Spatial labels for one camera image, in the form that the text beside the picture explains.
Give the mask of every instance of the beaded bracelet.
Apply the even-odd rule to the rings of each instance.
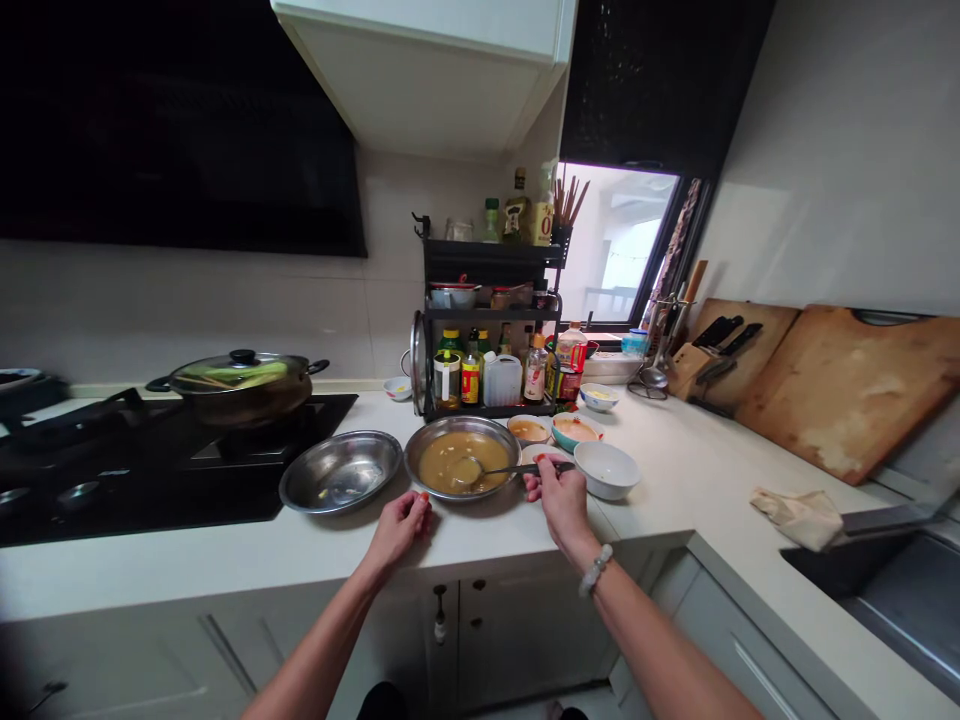
[[[580,581],[580,597],[587,597],[593,592],[597,580],[600,579],[600,573],[603,572],[603,569],[607,566],[607,561],[612,557],[613,548],[609,545],[604,545],[600,549],[600,555],[593,561],[593,567],[587,570],[587,574],[584,575],[583,580]]]

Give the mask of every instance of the white cloth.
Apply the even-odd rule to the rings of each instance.
[[[777,530],[808,550],[820,552],[843,531],[843,519],[823,490],[804,495],[778,495],[754,488],[750,504]]]

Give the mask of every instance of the white countertop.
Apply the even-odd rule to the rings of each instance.
[[[361,392],[338,432],[377,429],[405,444],[421,425],[410,404]],[[75,407],[87,400],[69,401]],[[604,424],[605,442],[630,453],[643,479],[619,503],[589,499],[604,541],[670,538],[690,549],[842,717],[956,718],[960,711],[779,555],[791,543],[749,505],[751,490],[824,489],[840,512],[883,503],[834,479],[733,421],[670,399],[627,394]],[[75,540],[0,550],[0,612],[21,620],[123,605],[279,587],[349,575],[367,548],[383,501],[319,520],[284,508],[272,522]],[[434,541],[410,559],[417,571],[556,552],[540,508],[522,492],[463,506],[434,502]]]

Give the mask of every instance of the metal bowl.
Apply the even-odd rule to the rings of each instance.
[[[513,434],[500,423],[487,420],[486,418],[474,417],[473,415],[457,415],[441,418],[417,430],[413,434],[413,437],[407,442],[407,447],[404,448],[403,451],[403,464],[407,468],[407,474],[410,475],[411,479],[413,479],[420,488],[442,500],[449,500],[451,502],[473,502],[474,500],[480,500],[481,498],[493,495],[511,483],[513,478],[509,478],[506,482],[490,490],[485,490],[484,492],[453,495],[451,493],[434,490],[432,487],[420,482],[420,456],[423,455],[423,451],[438,437],[451,432],[476,432],[481,435],[488,435],[496,439],[506,448],[507,453],[509,453],[509,465],[520,464],[520,443],[517,442]]]
[[[392,435],[357,430],[326,440],[290,463],[280,499],[297,512],[335,515],[365,505],[400,468],[403,450]]]

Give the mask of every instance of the black window frame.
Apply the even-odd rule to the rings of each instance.
[[[561,158],[560,161],[575,163],[578,165],[587,164],[573,159],[567,160]],[[647,308],[647,304],[650,302],[650,294],[653,292],[653,287],[657,282],[660,266],[663,264],[663,259],[667,254],[667,248],[670,246],[670,238],[673,237],[673,231],[676,228],[677,221],[680,218],[680,212],[683,210],[683,205],[687,200],[690,187],[693,184],[693,181],[696,179],[694,176],[687,174],[668,172],[664,172],[662,174],[676,177],[677,183],[674,185],[673,194],[670,196],[670,201],[667,203],[667,211],[664,213],[663,220],[660,223],[660,229],[657,231],[657,238],[654,240],[653,248],[650,251],[650,259],[647,261],[647,267],[643,272],[643,277],[640,279],[640,285],[637,289],[637,297],[634,300],[633,308],[630,311],[630,319],[625,322],[591,322],[589,328],[581,326],[580,329],[584,332],[627,333],[630,331],[630,328],[640,327],[640,323],[643,320],[643,313]],[[664,291],[667,293],[676,291],[680,284],[684,282],[690,272],[690,267],[693,264],[693,260],[700,249],[705,219],[709,211],[710,204],[713,200],[713,188],[715,185],[715,181],[712,178],[700,178],[700,181],[700,195],[697,199],[697,206],[694,208],[693,217],[690,219],[690,227],[687,229],[687,241],[684,244],[682,254],[680,256],[680,267],[674,276],[675,286],[664,288]],[[557,291],[561,296],[563,295],[562,273],[560,275]],[[585,324],[586,321],[587,318],[580,318],[580,323],[582,325]],[[569,328],[570,322],[570,320],[561,321],[557,326],[557,333],[561,333]],[[601,348],[606,348],[606,346],[613,348],[614,346],[618,347],[619,343],[611,340],[608,342],[602,342],[600,345]]]

